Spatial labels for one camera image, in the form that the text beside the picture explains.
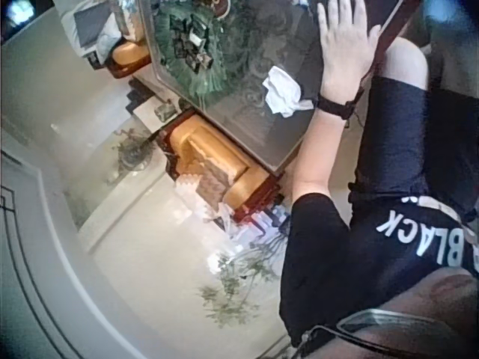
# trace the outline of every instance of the paper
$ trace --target paper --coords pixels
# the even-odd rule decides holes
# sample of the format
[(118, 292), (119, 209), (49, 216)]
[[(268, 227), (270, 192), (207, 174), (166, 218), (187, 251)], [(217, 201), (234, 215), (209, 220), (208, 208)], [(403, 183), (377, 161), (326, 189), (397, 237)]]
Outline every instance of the paper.
[(314, 108), (311, 100), (301, 100), (301, 88), (285, 71), (273, 66), (263, 82), (268, 89), (266, 103), (273, 114), (283, 117), (293, 116), (294, 111), (306, 111)]

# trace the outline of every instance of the black shorts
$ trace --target black shorts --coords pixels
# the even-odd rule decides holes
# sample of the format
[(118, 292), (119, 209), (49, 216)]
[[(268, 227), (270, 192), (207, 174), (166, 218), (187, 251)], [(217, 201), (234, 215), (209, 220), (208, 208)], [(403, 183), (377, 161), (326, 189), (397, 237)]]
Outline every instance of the black shorts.
[(350, 184), (353, 213), (392, 198), (429, 195), (476, 215), (479, 99), (375, 77)]

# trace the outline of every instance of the glass tabletop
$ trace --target glass tabletop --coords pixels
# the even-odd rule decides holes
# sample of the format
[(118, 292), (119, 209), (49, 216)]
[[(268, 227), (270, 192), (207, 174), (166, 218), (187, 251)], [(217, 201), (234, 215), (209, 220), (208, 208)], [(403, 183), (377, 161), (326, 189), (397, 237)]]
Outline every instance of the glass tabletop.
[(313, 111), (273, 114), (273, 66), (315, 99), (322, 56), (308, 7), (287, 0), (140, 0), (157, 80), (186, 98), (272, 172), (287, 164)]

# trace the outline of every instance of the person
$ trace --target person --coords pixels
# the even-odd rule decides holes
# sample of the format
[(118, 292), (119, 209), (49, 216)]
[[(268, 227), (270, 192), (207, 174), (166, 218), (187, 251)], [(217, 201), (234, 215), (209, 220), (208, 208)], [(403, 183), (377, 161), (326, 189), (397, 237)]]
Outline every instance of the person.
[[(318, 5), (320, 101), (354, 100), (373, 63), (380, 27), (368, 34), (364, 0), (355, 3), (329, 0), (327, 15)], [(345, 121), (321, 105), (314, 113), (281, 277), (280, 316), (302, 358), (436, 358), (453, 332), (464, 346), (447, 358), (478, 353), (479, 247), (467, 223), (479, 197), (479, 100), (429, 83), (423, 52), (397, 38), (371, 83), (350, 227), (329, 192)], [(414, 345), (426, 342), (414, 338), (421, 328), (427, 348)]]

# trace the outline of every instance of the watch strap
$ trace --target watch strap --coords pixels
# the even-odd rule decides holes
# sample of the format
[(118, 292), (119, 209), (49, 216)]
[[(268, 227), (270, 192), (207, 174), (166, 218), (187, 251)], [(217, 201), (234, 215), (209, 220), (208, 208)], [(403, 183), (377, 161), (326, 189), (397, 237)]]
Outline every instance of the watch strap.
[(360, 88), (358, 94), (356, 95), (356, 98), (353, 101), (346, 102), (345, 105), (341, 105), (339, 103), (333, 102), (320, 95), (319, 101), (317, 103), (317, 107), (318, 109), (324, 112), (339, 116), (343, 120), (349, 120), (349, 118), (353, 115), (354, 110), (356, 108), (356, 104), (361, 99), (361, 96), (363, 93), (364, 93), (364, 89)]

